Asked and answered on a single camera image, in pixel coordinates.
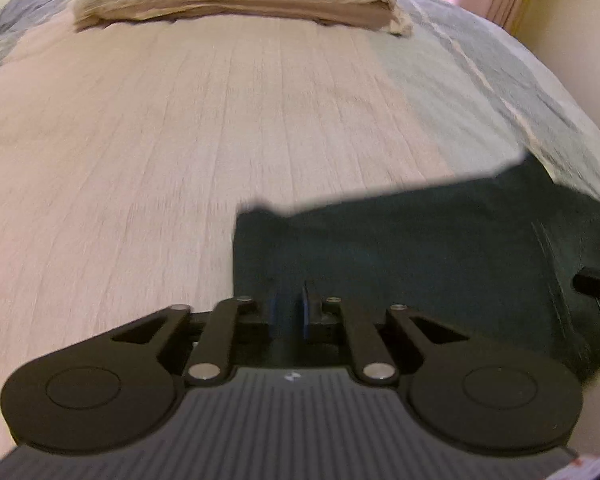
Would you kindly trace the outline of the dark blue denim jeans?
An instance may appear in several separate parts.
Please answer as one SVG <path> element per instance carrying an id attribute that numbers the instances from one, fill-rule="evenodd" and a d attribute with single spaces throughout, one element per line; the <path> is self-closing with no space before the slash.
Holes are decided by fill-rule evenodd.
<path id="1" fill-rule="evenodd" d="M 480 336 L 550 356 L 581 380 L 600 369 L 600 303 L 575 292 L 600 270 L 600 202 L 555 183 L 534 157 L 492 177 L 282 216 L 242 212 L 238 295 L 302 286 L 380 313 L 405 304 Z"/>

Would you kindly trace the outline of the pink grey striped bedspread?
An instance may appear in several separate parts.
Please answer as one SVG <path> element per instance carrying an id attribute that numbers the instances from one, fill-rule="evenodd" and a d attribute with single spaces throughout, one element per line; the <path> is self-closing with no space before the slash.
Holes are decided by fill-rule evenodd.
<path id="1" fill-rule="evenodd" d="M 236 212 L 492 174 L 600 200 L 600 129 L 520 42 L 440 0 L 396 37 L 217 15 L 76 30 L 0 10 L 0 391 L 21 364 L 232 289 Z M 12 438 L 0 411 L 0 458 Z"/>

